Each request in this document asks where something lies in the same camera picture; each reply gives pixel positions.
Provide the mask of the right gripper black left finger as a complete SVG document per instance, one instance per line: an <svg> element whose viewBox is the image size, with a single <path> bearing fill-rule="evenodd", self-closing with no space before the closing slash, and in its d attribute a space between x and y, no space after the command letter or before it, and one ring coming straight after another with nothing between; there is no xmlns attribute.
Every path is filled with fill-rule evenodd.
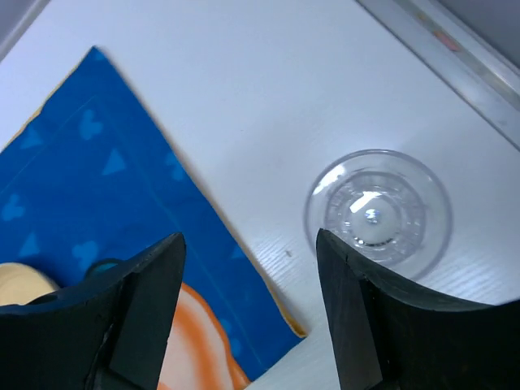
<svg viewBox="0 0 520 390"><path fill-rule="evenodd" d="M133 258L27 305L1 308L3 389L155 389L186 244L171 234Z"/></svg>

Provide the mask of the tan round plate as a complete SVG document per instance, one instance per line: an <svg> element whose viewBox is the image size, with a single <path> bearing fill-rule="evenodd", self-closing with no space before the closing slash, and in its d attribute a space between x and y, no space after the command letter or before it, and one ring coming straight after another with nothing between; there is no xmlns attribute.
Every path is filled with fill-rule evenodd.
<svg viewBox="0 0 520 390"><path fill-rule="evenodd" d="M27 305L59 286L37 269L16 262L0 266L0 305Z"/></svg>

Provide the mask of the clear plastic cup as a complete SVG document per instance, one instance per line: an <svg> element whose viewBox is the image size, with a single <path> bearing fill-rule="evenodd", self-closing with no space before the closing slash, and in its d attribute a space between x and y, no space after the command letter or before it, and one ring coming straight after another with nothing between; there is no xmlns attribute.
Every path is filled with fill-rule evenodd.
<svg viewBox="0 0 520 390"><path fill-rule="evenodd" d="M430 274L453 232L448 192L416 158L390 149L363 149L339 158L314 180L305 201L311 249L319 230L411 280Z"/></svg>

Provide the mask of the blue cartoon placemat cloth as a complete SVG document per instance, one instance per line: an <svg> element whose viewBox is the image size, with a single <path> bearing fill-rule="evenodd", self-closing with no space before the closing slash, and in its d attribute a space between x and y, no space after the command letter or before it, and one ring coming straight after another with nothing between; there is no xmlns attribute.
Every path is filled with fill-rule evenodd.
<svg viewBox="0 0 520 390"><path fill-rule="evenodd" d="M159 387L246 388L306 333L94 47L1 153L1 259L68 287L177 232L187 258Z"/></svg>

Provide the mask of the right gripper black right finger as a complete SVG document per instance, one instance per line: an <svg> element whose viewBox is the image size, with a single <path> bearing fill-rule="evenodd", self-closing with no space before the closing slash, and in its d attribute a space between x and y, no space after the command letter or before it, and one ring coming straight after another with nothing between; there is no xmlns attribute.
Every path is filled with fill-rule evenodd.
<svg viewBox="0 0 520 390"><path fill-rule="evenodd" d="M325 229L318 275L343 389L516 389L519 304L426 288Z"/></svg>

